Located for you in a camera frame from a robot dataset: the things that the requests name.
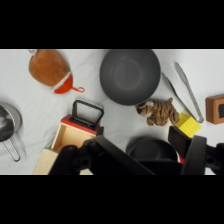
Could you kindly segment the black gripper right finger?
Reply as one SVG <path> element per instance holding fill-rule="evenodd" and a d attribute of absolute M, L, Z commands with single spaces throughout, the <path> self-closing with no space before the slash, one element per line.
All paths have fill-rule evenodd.
<path fill-rule="evenodd" d="M 171 126 L 168 141 L 184 160 L 182 175 L 204 175 L 207 139 L 200 136 L 189 138 L 176 126 Z"/>

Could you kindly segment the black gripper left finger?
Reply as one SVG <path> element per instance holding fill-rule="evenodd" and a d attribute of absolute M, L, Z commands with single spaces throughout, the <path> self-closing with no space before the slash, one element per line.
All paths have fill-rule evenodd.
<path fill-rule="evenodd" d="M 86 140 L 80 153 L 88 158 L 93 175 L 153 175 L 102 135 Z"/>

